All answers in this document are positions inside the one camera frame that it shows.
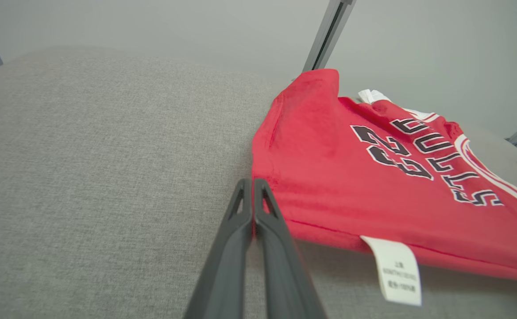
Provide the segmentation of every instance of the care label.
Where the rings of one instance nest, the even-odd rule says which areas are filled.
[[[412,250],[401,242],[361,236],[376,259],[380,291],[387,301],[422,305],[418,263]]]

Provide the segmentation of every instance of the red jersey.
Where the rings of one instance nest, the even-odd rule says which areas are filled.
[[[253,139],[299,240],[370,252],[359,236],[402,242],[418,262],[517,279],[517,187],[471,152],[457,123],[337,97],[337,71],[300,75]]]

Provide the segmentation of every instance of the bulls jersey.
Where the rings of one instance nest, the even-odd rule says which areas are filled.
[[[335,70],[300,75],[253,139],[253,178],[293,236],[367,253],[362,235],[398,241],[420,263],[517,279],[517,187],[459,125],[338,91]]]

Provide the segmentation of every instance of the gray fabric surface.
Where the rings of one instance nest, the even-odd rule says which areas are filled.
[[[181,317],[281,89],[99,48],[0,67],[0,318]],[[517,281],[422,266],[408,307],[372,256],[299,247],[330,318],[517,318]],[[246,277],[246,318],[264,318],[256,243]]]

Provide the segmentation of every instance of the gray wall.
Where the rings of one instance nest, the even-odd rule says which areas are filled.
[[[61,44],[182,57],[287,84],[328,0],[0,0],[5,61]],[[358,0],[327,67],[342,95],[517,130],[517,0]]]

